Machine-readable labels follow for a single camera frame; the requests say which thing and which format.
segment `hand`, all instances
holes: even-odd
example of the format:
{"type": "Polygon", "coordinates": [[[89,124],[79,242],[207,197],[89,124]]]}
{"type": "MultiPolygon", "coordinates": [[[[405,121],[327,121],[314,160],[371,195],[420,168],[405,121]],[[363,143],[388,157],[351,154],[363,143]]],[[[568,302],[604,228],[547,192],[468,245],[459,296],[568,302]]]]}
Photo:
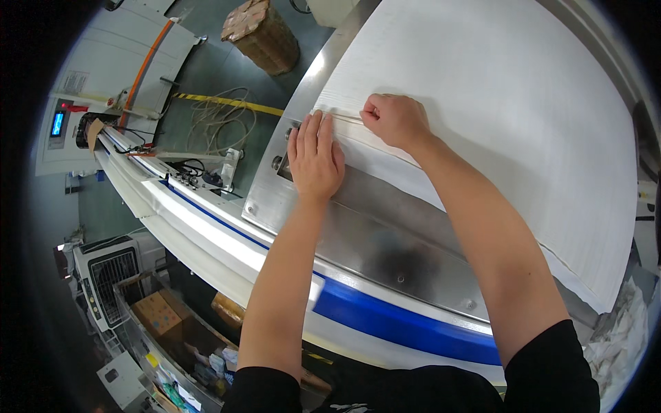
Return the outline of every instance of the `hand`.
{"type": "Polygon", "coordinates": [[[299,201],[325,205],[344,178],[344,153],[332,140],[332,116],[318,110],[292,129],[287,156],[299,201]]]}
{"type": "Polygon", "coordinates": [[[387,145],[406,152],[431,138],[424,106],[408,96],[371,94],[360,112],[363,124],[387,145]]]}

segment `black shirt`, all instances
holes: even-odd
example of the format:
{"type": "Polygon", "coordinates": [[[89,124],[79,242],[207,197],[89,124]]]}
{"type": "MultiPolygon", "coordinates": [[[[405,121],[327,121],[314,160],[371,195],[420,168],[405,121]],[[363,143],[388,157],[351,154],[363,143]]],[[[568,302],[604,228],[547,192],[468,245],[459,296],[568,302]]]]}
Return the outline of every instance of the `black shirt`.
{"type": "MultiPolygon", "coordinates": [[[[346,377],[315,412],[598,412],[590,375],[571,320],[526,344],[505,369],[504,400],[482,376],[456,367],[379,370],[346,377]]],[[[301,412],[298,382],[267,367],[238,372],[223,413],[301,412]]]]}

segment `display screen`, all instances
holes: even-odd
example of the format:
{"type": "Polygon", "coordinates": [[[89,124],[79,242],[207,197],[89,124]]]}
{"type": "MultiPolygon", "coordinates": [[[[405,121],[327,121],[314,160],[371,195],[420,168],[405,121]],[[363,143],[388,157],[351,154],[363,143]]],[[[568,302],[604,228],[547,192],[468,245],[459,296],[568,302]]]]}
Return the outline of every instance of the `display screen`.
{"type": "Polygon", "coordinates": [[[53,118],[53,128],[50,131],[51,137],[61,135],[63,120],[64,120],[64,111],[55,112],[55,118],[53,118]]]}

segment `blue edge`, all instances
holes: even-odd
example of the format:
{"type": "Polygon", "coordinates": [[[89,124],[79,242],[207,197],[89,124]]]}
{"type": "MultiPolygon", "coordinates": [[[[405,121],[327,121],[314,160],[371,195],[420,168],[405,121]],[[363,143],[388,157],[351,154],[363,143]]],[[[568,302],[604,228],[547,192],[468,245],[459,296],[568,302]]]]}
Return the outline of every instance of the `blue edge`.
{"type": "MultiPolygon", "coordinates": [[[[140,164],[154,173],[147,165],[142,162],[140,164]]],[[[214,221],[262,248],[269,249],[176,191],[166,180],[160,182],[214,221]]],[[[422,352],[481,364],[501,365],[496,343],[488,334],[425,317],[372,297],[317,271],[313,273],[325,281],[313,309],[319,315],[370,336],[422,352]]]]}

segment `forearm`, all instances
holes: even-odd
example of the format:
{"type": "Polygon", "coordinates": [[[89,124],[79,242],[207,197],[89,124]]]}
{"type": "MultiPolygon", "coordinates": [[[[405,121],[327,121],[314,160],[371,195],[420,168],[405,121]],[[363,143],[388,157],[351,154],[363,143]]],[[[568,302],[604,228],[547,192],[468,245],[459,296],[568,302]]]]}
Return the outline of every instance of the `forearm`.
{"type": "Polygon", "coordinates": [[[301,375],[301,336],[326,203],[297,203],[266,256],[241,332],[239,368],[301,375]]]}
{"type": "Polygon", "coordinates": [[[446,207],[507,364],[537,334],[568,318],[546,259],[521,215],[496,186],[441,139],[431,139],[411,155],[446,207]]]}

